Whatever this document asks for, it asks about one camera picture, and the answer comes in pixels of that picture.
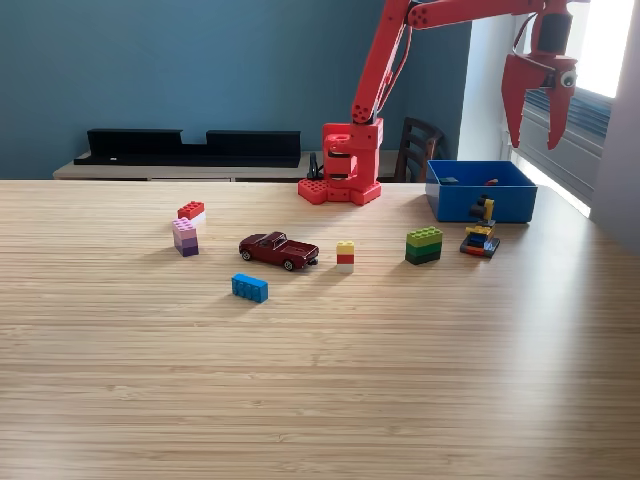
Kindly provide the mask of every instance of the blue wall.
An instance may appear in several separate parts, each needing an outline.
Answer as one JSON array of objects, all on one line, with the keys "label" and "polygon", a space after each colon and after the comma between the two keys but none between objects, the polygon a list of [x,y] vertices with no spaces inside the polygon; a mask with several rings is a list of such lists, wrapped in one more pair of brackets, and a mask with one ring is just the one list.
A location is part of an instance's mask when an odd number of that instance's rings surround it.
[{"label": "blue wall", "polygon": [[[51,178],[98,127],[301,130],[320,149],[324,123],[349,121],[383,3],[1,0],[0,177]],[[383,148],[412,114],[455,152],[469,29],[415,33]]]}]

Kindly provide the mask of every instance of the red robotic arm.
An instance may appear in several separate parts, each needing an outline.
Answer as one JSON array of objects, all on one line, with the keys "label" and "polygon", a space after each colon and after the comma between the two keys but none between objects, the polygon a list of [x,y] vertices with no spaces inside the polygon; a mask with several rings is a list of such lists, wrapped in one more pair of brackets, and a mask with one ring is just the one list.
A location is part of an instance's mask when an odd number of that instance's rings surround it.
[{"label": "red robotic arm", "polygon": [[[313,194],[308,192],[306,181],[301,182],[299,193],[310,201],[313,197],[313,203],[329,200],[360,205],[380,195],[381,187],[376,179],[383,122],[378,113],[407,59],[413,29],[425,30],[503,14],[531,13],[529,20],[537,15],[531,53],[519,55],[514,48],[514,53],[508,56],[502,93],[512,142],[517,147],[526,90],[546,89],[551,102],[549,148],[555,148],[564,133],[569,102],[575,93],[577,61],[564,56],[572,20],[567,3],[571,1],[589,0],[434,0],[429,3],[387,0],[353,103],[353,123],[328,124],[324,128],[326,195],[322,192],[318,195],[318,185],[314,186]],[[406,51],[393,72],[405,29],[408,29]]]}]

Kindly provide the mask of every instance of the red toy car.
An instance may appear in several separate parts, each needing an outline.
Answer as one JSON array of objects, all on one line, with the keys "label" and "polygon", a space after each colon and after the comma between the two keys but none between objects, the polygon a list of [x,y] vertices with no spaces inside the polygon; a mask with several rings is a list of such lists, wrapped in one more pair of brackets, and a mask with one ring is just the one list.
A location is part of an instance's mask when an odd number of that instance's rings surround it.
[{"label": "red toy car", "polygon": [[282,265],[290,272],[318,264],[318,247],[288,240],[282,232],[251,235],[240,242],[239,250],[246,261],[255,258],[273,265]]}]

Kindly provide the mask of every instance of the stacked lego bricks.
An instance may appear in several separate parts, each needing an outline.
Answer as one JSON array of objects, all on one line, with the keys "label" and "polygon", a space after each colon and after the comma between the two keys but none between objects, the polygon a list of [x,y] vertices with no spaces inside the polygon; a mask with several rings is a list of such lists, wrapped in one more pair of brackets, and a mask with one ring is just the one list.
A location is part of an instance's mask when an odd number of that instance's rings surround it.
[{"label": "stacked lego bricks", "polygon": [[183,257],[198,255],[198,235],[190,220],[178,218],[173,222],[173,244]]},{"label": "stacked lego bricks", "polygon": [[338,257],[336,270],[340,273],[353,273],[356,263],[356,244],[351,241],[338,242],[336,254]]},{"label": "stacked lego bricks", "polygon": [[405,260],[413,265],[439,260],[442,253],[442,232],[436,227],[423,228],[407,234]]},{"label": "stacked lego bricks", "polygon": [[204,211],[204,203],[189,202],[178,210],[178,218],[186,218],[196,227],[204,225],[207,220],[207,215]]},{"label": "stacked lego bricks", "polygon": [[495,238],[495,220],[478,222],[474,227],[467,227],[467,238],[460,245],[462,253],[478,257],[492,258],[500,245],[500,239]]},{"label": "stacked lego bricks", "polygon": [[269,298],[269,284],[264,280],[236,273],[231,278],[231,291],[237,297],[263,303]]}]

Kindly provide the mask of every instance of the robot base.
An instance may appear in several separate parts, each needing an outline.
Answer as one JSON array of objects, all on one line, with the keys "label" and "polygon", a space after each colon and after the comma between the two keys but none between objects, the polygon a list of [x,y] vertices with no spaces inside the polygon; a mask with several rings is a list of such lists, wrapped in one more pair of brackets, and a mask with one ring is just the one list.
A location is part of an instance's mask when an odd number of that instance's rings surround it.
[{"label": "robot base", "polygon": [[330,187],[326,180],[304,179],[298,182],[298,195],[314,205],[325,202],[351,202],[355,205],[365,205],[382,194],[382,185],[376,182],[364,192],[346,188]]}]

